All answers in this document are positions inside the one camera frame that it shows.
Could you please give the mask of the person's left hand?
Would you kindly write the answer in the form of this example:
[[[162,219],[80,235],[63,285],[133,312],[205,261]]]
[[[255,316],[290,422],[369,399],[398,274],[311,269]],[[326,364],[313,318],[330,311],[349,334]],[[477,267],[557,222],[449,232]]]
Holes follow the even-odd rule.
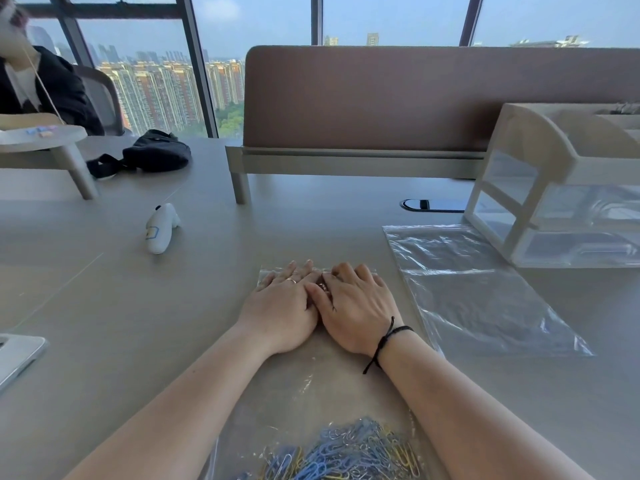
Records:
[[[275,274],[264,290],[246,298],[233,330],[263,358],[287,353],[306,341],[316,328],[318,314],[308,304],[305,289],[296,286],[294,261]],[[315,268],[315,282],[319,270]]]

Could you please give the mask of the person's right hand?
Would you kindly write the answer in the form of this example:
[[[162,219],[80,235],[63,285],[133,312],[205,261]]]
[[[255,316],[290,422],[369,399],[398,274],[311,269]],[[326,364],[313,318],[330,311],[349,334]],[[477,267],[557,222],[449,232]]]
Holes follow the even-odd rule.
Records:
[[[335,316],[320,316],[325,329],[350,353],[373,358],[380,341],[404,326],[388,286],[365,264],[340,263],[321,274],[329,284]]]

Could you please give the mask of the clear plastic zip bag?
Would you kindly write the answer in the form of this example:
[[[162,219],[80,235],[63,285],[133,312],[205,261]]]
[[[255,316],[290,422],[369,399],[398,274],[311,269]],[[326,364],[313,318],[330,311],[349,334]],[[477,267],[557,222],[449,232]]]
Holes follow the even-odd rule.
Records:
[[[365,419],[408,441],[420,480],[450,480],[415,416],[379,369],[346,352],[318,325],[290,353],[268,359],[236,403],[198,480],[258,480],[268,456],[321,442]]]

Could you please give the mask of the person's left forearm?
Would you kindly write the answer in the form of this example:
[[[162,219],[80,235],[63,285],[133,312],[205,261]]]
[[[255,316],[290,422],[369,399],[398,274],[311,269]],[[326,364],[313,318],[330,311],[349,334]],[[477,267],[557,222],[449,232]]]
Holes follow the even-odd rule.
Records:
[[[233,325],[63,480],[194,480],[280,328]]]

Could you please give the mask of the person's right forearm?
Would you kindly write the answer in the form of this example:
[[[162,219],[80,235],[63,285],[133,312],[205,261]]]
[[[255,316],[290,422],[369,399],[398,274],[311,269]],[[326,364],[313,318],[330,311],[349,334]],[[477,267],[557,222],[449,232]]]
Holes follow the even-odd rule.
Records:
[[[393,330],[377,359],[451,480],[595,480],[415,332]]]

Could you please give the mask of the white handheld controller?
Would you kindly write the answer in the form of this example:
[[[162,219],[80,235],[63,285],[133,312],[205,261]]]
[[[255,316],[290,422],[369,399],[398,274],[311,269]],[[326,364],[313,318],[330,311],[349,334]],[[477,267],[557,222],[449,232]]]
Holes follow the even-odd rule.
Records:
[[[180,217],[173,204],[156,206],[146,223],[146,245],[153,255],[161,255],[169,247],[173,230],[181,226]]]

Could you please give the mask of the pile of coloured paper clips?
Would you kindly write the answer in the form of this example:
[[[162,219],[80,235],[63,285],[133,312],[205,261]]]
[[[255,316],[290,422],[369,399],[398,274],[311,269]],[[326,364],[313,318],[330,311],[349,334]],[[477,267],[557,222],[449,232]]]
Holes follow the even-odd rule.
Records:
[[[363,417],[329,426],[309,446],[265,449],[256,472],[233,480],[424,480],[407,437]]]

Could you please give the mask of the empty clear plastic bag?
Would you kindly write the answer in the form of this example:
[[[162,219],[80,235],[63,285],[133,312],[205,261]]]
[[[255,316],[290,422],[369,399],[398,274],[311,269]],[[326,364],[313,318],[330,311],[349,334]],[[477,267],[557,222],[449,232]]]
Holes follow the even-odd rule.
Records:
[[[428,341],[442,356],[595,355],[473,227],[383,231]]]

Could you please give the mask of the black fabric bag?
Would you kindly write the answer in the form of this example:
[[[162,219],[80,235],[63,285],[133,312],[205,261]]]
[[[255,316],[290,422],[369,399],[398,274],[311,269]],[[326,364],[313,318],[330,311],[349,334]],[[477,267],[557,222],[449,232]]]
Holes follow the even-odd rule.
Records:
[[[135,143],[123,149],[122,158],[107,153],[87,161],[87,169],[96,180],[114,177],[121,172],[165,173],[187,167],[192,161],[190,147],[173,133],[151,129]]]

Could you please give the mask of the brown desk divider panel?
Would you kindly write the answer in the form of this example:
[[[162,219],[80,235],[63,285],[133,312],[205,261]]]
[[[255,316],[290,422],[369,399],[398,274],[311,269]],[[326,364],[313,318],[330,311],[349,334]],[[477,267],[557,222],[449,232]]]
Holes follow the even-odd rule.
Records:
[[[640,103],[640,48],[253,47],[236,203],[249,175],[474,179],[505,103]]]

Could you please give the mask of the grey mesh office chair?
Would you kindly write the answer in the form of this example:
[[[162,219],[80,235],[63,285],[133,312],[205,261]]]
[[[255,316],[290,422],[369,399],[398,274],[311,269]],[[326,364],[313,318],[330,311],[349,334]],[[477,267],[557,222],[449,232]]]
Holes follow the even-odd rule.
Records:
[[[118,94],[113,81],[100,70],[75,65],[76,74],[82,79],[86,94],[97,113],[107,136],[124,136],[126,129]]]

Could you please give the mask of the white desk riser stand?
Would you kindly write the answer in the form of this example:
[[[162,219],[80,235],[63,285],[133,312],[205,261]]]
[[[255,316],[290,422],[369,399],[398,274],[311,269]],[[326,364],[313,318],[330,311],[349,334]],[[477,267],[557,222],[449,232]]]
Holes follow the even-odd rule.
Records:
[[[87,138],[85,128],[57,125],[52,137],[33,137],[25,129],[0,130],[0,169],[59,170],[68,172],[84,200],[99,197],[78,142]]]

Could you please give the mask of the silver laptop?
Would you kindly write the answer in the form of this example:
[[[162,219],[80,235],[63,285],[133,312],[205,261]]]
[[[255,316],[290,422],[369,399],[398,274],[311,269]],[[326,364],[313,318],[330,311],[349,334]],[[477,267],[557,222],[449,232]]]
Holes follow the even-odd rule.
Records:
[[[43,337],[0,333],[0,394],[33,364],[49,341]]]

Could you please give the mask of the white clear drawer organizer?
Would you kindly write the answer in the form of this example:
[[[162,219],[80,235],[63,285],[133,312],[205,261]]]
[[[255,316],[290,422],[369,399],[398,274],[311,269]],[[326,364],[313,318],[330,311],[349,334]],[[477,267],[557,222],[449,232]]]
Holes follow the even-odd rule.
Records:
[[[640,268],[640,104],[503,104],[464,217],[516,267]]]

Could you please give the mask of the dark window frame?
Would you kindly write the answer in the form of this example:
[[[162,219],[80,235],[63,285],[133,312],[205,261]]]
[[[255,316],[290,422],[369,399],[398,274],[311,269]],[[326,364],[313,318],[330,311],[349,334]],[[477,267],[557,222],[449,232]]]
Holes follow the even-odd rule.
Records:
[[[241,137],[258,45],[473,45],[484,0],[16,0],[29,34],[114,83],[125,130]]]

